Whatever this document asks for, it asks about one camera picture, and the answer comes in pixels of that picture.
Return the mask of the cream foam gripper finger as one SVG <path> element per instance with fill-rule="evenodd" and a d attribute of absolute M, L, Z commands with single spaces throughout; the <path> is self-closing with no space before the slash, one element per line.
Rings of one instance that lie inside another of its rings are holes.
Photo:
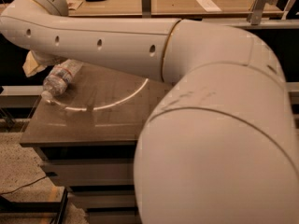
<path fill-rule="evenodd" d="M 31 51 L 27 53 L 25 62 L 22 66 L 23 72 L 27 77 L 32 77 L 37 73 L 44 71 L 46 68 L 46 65 L 39 64 L 36 61 Z"/>

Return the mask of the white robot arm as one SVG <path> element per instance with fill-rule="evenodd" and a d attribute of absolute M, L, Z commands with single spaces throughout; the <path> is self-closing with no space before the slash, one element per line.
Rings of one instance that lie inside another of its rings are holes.
<path fill-rule="evenodd" d="M 286 81 L 247 31 L 180 19 L 72 18 L 14 0 L 13 44 L 169 83 L 137 143 L 142 224 L 298 224 L 299 154 Z"/>

